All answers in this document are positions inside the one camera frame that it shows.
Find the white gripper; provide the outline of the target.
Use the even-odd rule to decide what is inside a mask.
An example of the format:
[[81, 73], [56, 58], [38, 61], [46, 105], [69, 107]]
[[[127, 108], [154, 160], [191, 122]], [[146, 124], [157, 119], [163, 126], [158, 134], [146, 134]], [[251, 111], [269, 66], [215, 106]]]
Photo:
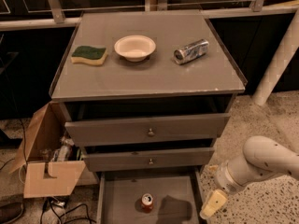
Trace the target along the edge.
[[218, 210], [220, 210], [227, 202], [229, 195], [235, 195], [244, 189], [243, 186], [237, 184], [228, 169], [228, 161], [221, 165], [209, 165], [208, 171], [215, 173], [215, 183], [219, 189], [214, 189], [208, 193], [200, 211], [202, 219], [209, 219]]

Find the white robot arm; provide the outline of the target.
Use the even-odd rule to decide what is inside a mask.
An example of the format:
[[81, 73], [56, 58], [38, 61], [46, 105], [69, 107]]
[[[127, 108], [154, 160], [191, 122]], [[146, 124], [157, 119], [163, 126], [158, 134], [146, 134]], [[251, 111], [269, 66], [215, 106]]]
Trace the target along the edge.
[[299, 180], [299, 154], [265, 136], [252, 136], [242, 153], [217, 166], [216, 189], [210, 191], [199, 213], [209, 219], [235, 195], [251, 183], [288, 175]]

